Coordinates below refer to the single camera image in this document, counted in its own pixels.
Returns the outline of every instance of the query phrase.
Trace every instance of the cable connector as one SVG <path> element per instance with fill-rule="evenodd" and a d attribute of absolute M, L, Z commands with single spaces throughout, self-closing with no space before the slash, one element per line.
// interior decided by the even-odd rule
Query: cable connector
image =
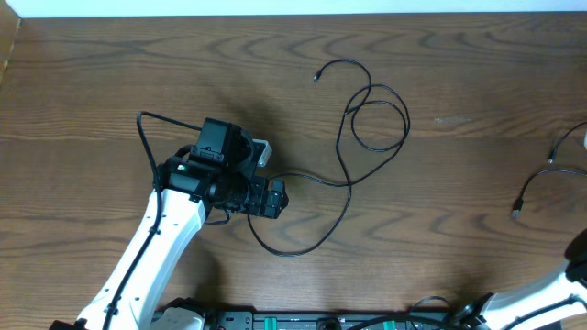
<path fill-rule="evenodd" d="M 524 200 L 520 197 L 515 200 L 514 206 L 512 207 L 512 217 L 517 218 L 520 216 L 520 212 L 522 212 L 522 206 L 524 205 Z"/>
<path fill-rule="evenodd" d="M 318 79 L 320 79 L 321 75 L 322 75 L 322 70 L 316 72 L 316 75 L 314 76 L 314 83 L 318 82 Z"/>

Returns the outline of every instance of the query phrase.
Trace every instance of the camera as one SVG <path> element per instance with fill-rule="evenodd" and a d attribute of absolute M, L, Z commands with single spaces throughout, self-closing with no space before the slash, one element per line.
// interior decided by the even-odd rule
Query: camera
<path fill-rule="evenodd" d="M 195 145 L 180 148 L 158 166 L 162 189 L 188 193 L 203 202 L 206 218 L 212 208 L 276 219 L 289 203 L 283 181 L 255 176 L 264 167 L 271 146 L 228 122 L 207 118 Z"/>

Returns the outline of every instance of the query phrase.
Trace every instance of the wooden table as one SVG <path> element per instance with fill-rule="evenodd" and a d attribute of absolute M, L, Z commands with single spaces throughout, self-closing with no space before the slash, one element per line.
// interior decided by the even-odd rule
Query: wooden table
<path fill-rule="evenodd" d="M 262 174 L 342 180 L 338 123 L 366 78 L 340 65 L 313 84 L 337 58 L 360 61 L 405 99 L 404 149 L 355 186 L 338 230 L 308 256 L 268 254 L 243 216 L 205 227 L 161 303 L 402 310 L 432 294 L 463 303 L 540 277 L 587 224 L 585 181 L 540 178 L 521 218 L 509 213 L 552 142 L 587 118 L 586 22 L 587 14 L 25 20 L 0 90 L 0 328 L 74 320 L 110 275 L 151 189 L 138 111 L 196 125 L 229 120 L 271 142 Z M 376 146 L 402 133 L 382 106 L 362 110 L 357 128 Z M 159 161 L 197 139 L 150 120 L 145 129 Z M 582 134 L 561 148 L 560 164 L 584 167 Z M 341 144 L 355 178 L 383 157 L 358 147 L 348 127 Z M 280 219 L 255 226 L 277 248 L 307 247 L 337 218 L 346 191 L 300 180 L 287 191 Z"/>

